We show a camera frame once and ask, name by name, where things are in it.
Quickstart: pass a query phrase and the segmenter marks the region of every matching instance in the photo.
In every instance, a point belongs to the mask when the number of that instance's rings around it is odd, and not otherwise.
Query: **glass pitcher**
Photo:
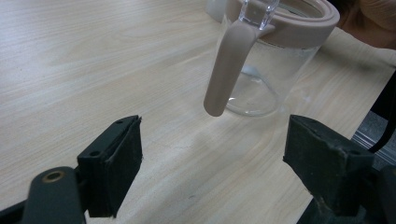
[[[276,111],[338,20],[326,0],[228,0],[205,110]]]

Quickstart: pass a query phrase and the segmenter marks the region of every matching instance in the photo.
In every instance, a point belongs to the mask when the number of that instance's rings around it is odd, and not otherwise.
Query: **black cable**
[[[373,153],[376,153],[387,144],[396,129],[396,87],[392,88],[388,124],[381,138],[370,147],[369,151]]]

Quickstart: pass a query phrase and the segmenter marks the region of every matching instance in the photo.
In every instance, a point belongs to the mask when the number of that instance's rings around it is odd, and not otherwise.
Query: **wooden table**
[[[282,161],[289,114],[351,137],[395,51],[336,29],[279,112],[212,118],[203,99],[218,34],[204,0],[2,1],[0,209],[137,114],[141,170],[117,219],[89,223],[295,223],[311,197]]]

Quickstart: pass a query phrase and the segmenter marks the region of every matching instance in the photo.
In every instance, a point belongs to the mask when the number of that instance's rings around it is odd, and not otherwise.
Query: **light wood surface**
[[[0,2],[0,210],[113,121],[143,117],[144,160],[116,219],[89,223],[295,223],[311,197],[282,161],[289,114],[351,137],[395,51],[340,30],[281,109],[203,108],[219,23],[198,0]]]

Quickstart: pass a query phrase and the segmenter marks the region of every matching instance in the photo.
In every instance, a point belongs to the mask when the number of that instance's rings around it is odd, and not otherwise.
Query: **black plastic part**
[[[390,102],[394,101],[395,99],[395,90],[396,90],[396,70],[393,73],[392,77],[388,81],[387,85],[385,86],[384,90],[376,99],[371,111],[375,112],[378,116],[382,117],[383,119],[390,120],[391,113],[390,113]]]
[[[362,207],[355,217],[337,217],[332,211],[321,209],[320,204],[313,199],[297,224],[362,224],[364,217],[365,210]]]
[[[78,169],[88,181],[90,217],[115,217],[143,159],[141,118],[132,116],[110,125],[78,155]]]
[[[50,169],[32,181],[22,224],[85,223],[74,169]]]
[[[370,220],[369,223],[384,224],[387,221],[375,186],[378,175],[379,172],[372,168],[371,172],[361,179],[358,187],[358,199],[367,211],[366,219]]]
[[[0,211],[1,224],[21,223],[25,201],[16,203]]]
[[[316,120],[290,116],[283,158],[322,209],[356,216],[357,189],[374,156]]]
[[[396,223],[396,166],[384,167],[375,186],[388,223]]]

